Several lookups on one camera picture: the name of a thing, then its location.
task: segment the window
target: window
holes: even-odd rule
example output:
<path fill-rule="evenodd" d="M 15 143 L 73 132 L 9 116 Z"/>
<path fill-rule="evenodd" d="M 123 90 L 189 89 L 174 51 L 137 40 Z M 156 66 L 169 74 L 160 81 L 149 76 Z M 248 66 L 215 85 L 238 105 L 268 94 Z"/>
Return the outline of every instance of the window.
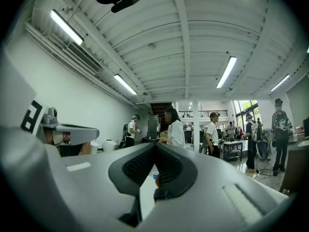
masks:
<path fill-rule="evenodd" d="M 234 101 L 234 106 L 235 106 L 236 114 L 239 114 L 240 113 L 240 108 L 239 108 L 238 101 Z"/>
<path fill-rule="evenodd" d="M 253 106 L 257 106 L 257 101 L 234 101 L 234 106 L 236 110 L 236 114 L 238 115 L 237 117 L 237 126 L 242 127 L 242 129 L 245 131 L 246 130 L 246 115 L 243 114 L 243 111 L 246 110 L 246 112 L 250 113 L 253 116 L 253 119 L 257 121 L 257 118 L 260 118 L 261 120 L 261 114 L 259 107 L 253 108 Z"/>
<path fill-rule="evenodd" d="M 239 101 L 239 104 L 242 111 L 251 107 L 250 101 Z"/>
<path fill-rule="evenodd" d="M 225 124 L 217 125 L 216 128 L 220 129 L 221 131 L 224 131 Z"/>

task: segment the woman with long black hair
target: woman with long black hair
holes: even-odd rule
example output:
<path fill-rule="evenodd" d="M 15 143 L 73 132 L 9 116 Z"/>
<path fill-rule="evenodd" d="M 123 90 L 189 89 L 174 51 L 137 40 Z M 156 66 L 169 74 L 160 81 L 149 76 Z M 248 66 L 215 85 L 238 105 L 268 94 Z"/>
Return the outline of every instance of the woman with long black hair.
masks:
<path fill-rule="evenodd" d="M 173 107 L 165 111 L 165 119 L 169 123 L 168 138 L 160 137 L 159 143 L 167 143 L 185 149 L 183 124 L 176 109 Z"/>
<path fill-rule="evenodd" d="M 276 142 L 276 161 L 273 167 L 274 176 L 277 176 L 278 169 L 285 172 L 285 159 L 288 150 L 289 132 L 288 128 L 292 127 L 292 123 L 282 110 L 281 99 L 275 100 L 276 111 L 272 116 L 272 128 L 275 130 L 274 140 Z"/>

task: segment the person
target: person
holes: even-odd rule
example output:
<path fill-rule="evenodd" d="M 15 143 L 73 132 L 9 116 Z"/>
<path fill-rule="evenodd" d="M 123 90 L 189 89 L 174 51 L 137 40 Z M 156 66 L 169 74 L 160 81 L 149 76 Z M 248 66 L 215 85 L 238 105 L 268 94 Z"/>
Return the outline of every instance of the person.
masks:
<path fill-rule="evenodd" d="M 136 123 L 140 121 L 140 116 L 135 114 L 132 117 L 132 120 L 127 125 L 127 137 L 126 137 L 126 146 L 124 148 L 134 146 L 134 138 L 136 134 L 140 134 L 140 130 L 135 130 Z"/>
<path fill-rule="evenodd" d="M 248 173 L 254 173 L 254 157 L 256 154 L 256 141 L 252 138 L 253 124 L 256 124 L 256 122 L 252 120 L 252 118 L 251 114 L 246 115 L 246 121 L 248 122 L 246 125 L 246 137 L 248 138 L 248 160 L 246 162 L 246 172 Z"/>
<path fill-rule="evenodd" d="M 257 118 L 257 140 L 262 141 L 263 140 L 263 124 L 260 121 L 260 118 Z"/>
<path fill-rule="evenodd" d="M 208 155 L 220 158 L 220 148 L 218 147 L 219 138 L 216 129 L 216 123 L 219 120 L 219 115 L 213 112 L 211 113 L 210 118 L 211 122 L 208 125 L 207 130 L 205 129 L 205 139 L 209 150 Z"/>
<path fill-rule="evenodd" d="M 185 149 L 183 124 L 175 108 L 170 107 L 165 111 L 165 120 L 169 123 L 168 137 L 160 137 L 159 143 L 167 143 Z"/>
<path fill-rule="evenodd" d="M 286 113 L 282 110 L 281 99 L 275 100 L 275 113 L 272 116 L 272 129 L 275 130 L 274 140 L 277 146 L 277 155 L 275 164 L 273 167 L 274 176 L 278 175 L 278 169 L 285 172 L 285 159 L 288 150 L 289 132 L 288 128 L 292 127 L 292 123 L 289 120 Z"/>
<path fill-rule="evenodd" d="M 236 126 L 233 125 L 232 121 L 230 122 L 229 126 L 227 126 L 227 134 L 235 134 Z"/>

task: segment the man wearing cap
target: man wearing cap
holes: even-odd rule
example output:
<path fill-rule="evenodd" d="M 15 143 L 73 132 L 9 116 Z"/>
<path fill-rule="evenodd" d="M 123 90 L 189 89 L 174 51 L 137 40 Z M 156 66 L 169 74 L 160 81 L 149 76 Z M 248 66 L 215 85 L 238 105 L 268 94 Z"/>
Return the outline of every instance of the man wearing cap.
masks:
<path fill-rule="evenodd" d="M 135 124 L 140 121 L 140 116 L 135 114 L 132 117 L 132 120 L 127 125 L 127 137 L 126 137 L 126 146 L 125 148 L 134 146 L 134 138 L 136 134 L 140 134 L 140 130 L 135 130 Z"/>
<path fill-rule="evenodd" d="M 216 158 L 220 158 L 220 148 L 218 147 L 219 138 L 216 129 L 216 123 L 219 120 L 219 115 L 220 114 L 211 113 L 211 122 L 207 127 L 207 131 L 205 132 L 206 144 L 208 145 L 209 150 L 208 155 Z"/>
<path fill-rule="evenodd" d="M 278 169 L 281 172 L 285 172 L 285 159 L 288 150 L 289 131 L 292 127 L 292 123 L 286 115 L 285 111 L 282 110 L 281 99 L 275 100 L 275 113 L 272 116 L 272 128 L 275 130 L 274 140 L 276 142 L 276 161 L 273 167 L 274 176 L 278 175 Z"/>

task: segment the black cap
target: black cap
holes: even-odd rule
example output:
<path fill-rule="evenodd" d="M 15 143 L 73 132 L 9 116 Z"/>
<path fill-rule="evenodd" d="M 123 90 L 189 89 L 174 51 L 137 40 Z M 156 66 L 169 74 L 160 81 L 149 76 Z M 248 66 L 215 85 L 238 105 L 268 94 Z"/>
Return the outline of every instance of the black cap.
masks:
<path fill-rule="evenodd" d="M 216 114 L 215 112 L 212 112 L 211 115 L 209 116 L 209 118 L 213 118 L 213 117 L 215 117 L 215 116 L 219 117 L 220 114 Z"/>
<path fill-rule="evenodd" d="M 276 99 L 275 100 L 275 106 L 276 107 L 282 106 L 282 103 L 283 103 L 283 101 L 281 99 Z"/>

